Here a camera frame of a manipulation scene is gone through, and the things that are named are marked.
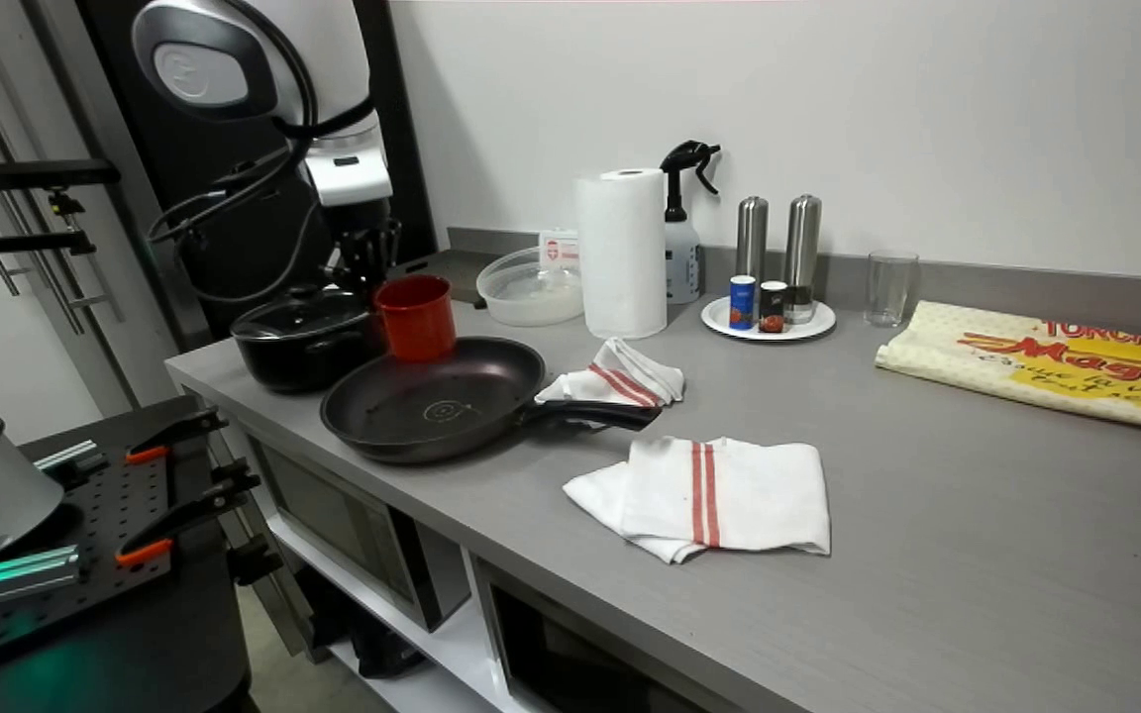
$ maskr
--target pan handle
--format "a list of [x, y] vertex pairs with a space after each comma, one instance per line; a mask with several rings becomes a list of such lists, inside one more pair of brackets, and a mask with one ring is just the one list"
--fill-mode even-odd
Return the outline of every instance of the pan handle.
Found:
[[631, 403], [594, 403], [594, 398], [547, 398], [527, 411], [527, 419], [561, 419], [589, 429], [631, 429], [642, 430], [659, 419], [663, 407], [631, 407]]

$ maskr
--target black frying pan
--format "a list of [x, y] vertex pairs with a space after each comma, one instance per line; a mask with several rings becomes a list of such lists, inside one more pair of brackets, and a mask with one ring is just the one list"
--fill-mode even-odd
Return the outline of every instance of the black frying pan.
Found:
[[531, 419], [578, 419], [646, 429], [659, 407], [626, 403], [533, 403], [543, 357], [515, 339], [456, 339], [432, 364], [374, 359], [322, 403], [322, 419], [343, 444], [380, 462], [436, 462], [469, 454]]

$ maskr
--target white towel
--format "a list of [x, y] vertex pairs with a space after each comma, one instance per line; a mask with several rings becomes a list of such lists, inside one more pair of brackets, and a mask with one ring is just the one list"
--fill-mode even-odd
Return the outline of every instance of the white towel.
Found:
[[665, 407], [683, 396], [685, 396], [683, 369], [659, 364], [646, 352], [631, 348], [626, 339], [609, 335], [588, 369], [561, 372], [533, 396], [533, 403], [597, 398], [597, 403]]
[[602, 525], [663, 562], [699, 550], [829, 553], [829, 499], [807, 444], [632, 438], [631, 459], [561, 487]]

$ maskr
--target kitchen tool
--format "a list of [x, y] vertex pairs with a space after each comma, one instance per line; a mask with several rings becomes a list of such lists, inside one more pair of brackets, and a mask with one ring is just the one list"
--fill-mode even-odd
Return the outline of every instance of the kitchen tool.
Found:
[[815, 238], [821, 238], [821, 203], [799, 192], [790, 216], [790, 244], [786, 244], [786, 282], [794, 287], [794, 322], [812, 316], [812, 282], [815, 282]]
[[487, 314], [506, 326], [555, 326], [581, 314], [578, 274], [539, 265], [539, 244], [503, 252], [475, 278]]
[[275, 393], [322, 393], [374, 359], [380, 330], [349, 287], [294, 287], [235, 322], [251, 372]]
[[407, 274], [378, 287], [383, 352], [393, 359], [441, 359], [456, 343], [453, 286], [432, 274]]
[[552, 398], [533, 403], [543, 357], [519, 339], [456, 339], [432, 364], [374, 359], [322, 403], [331, 435], [380, 462], [436, 462], [527, 429], [531, 419], [573, 419], [646, 429], [659, 407]]
[[754, 274], [766, 282], [766, 244], [769, 244], [769, 203], [746, 198], [738, 203], [738, 274]]
[[829, 308], [825, 299], [812, 299], [812, 322], [805, 326], [786, 326], [786, 332], [759, 332], [759, 330], [732, 330], [728, 326], [728, 297], [718, 297], [701, 308], [701, 326], [722, 332], [722, 335], [732, 335], [732, 339], [759, 339], [759, 343], [790, 343], [790, 339], [815, 339], [825, 332], [836, 330], [836, 308]]
[[875, 330], [901, 330], [915, 299], [915, 252], [868, 252], [864, 314]]

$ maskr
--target white wall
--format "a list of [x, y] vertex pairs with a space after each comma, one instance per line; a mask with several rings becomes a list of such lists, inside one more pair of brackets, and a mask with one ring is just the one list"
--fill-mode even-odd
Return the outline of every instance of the white wall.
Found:
[[98, 407], [61, 343], [30, 282], [0, 282], [0, 415], [10, 444], [98, 419]]
[[1141, 0], [393, 0], [441, 225], [573, 225], [573, 176], [724, 143], [836, 252], [1141, 278]]

